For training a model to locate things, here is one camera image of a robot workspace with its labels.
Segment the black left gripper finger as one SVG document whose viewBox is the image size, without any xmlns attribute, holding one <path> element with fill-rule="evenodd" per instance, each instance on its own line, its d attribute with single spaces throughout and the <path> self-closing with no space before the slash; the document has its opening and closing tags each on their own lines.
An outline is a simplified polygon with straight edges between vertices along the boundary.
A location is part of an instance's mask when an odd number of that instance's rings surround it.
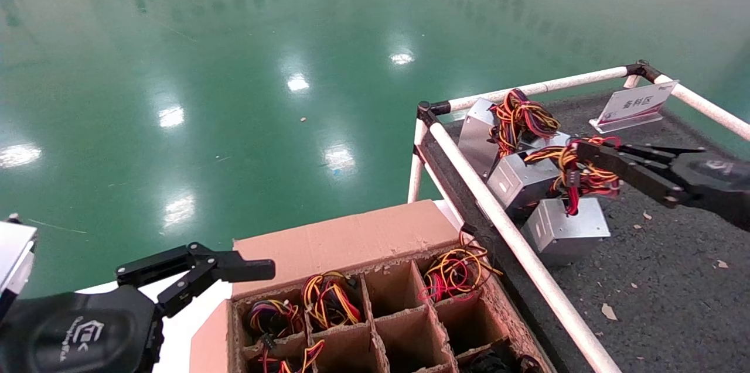
<svg viewBox="0 0 750 373">
<path fill-rule="evenodd" d="M 271 280 L 276 266 L 273 260 L 244 260 L 238 251 L 214 251 L 193 242 L 118 267 L 116 282 L 141 288 L 177 274 L 180 278 L 158 295 L 158 312 L 163 317 L 175 316 L 220 280 Z"/>
</svg>

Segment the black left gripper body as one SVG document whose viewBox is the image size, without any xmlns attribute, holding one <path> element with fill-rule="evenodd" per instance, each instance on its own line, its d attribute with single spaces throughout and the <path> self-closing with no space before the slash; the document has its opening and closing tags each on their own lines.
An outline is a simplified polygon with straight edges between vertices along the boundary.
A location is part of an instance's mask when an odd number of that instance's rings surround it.
<svg viewBox="0 0 750 373">
<path fill-rule="evenodd" d="M 2 319 L 3 372 L 150 372 L 163 322 L 136 288 L 19 299 Z"/>
</svg>

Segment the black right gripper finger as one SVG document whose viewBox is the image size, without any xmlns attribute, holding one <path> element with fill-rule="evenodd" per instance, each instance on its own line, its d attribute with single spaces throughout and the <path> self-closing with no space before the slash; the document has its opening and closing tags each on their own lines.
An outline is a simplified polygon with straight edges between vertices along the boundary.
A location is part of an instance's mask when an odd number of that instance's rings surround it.
<svg viewBox="0 0 750 373">
<path fill-rule="evenodd" d="M 582 162 L 615 174 L 624 183 L 665 207 L 675 207 L 683 202 L 683 186 L 673 171 L 652 171 L 640 166 L 630 167 L 625 171 L 610 171 L 610 149 L 621 145 L 579 141 L 576 144 L 576 154 Z"/>
<path fill-rule="evenodd" d="M 637 166 L 652 171 L 687 171 L 706 162 L 707 152 L 703 148 L 624 144 L 609 150 L 610 171 Z"/>
</svg>

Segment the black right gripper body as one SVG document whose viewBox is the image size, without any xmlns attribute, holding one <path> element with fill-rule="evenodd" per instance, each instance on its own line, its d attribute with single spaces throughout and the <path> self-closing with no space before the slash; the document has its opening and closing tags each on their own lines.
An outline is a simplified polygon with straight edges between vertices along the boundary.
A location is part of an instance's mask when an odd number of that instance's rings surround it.
<svg viewBox="0 0 750 373">
<path fill-rule="evenodd" d="M 714 213 L 749 231 L 749 162 L 710 153 L 682 154 L 671 165 L 685 191 L 680 204 Z"/>
</svg>

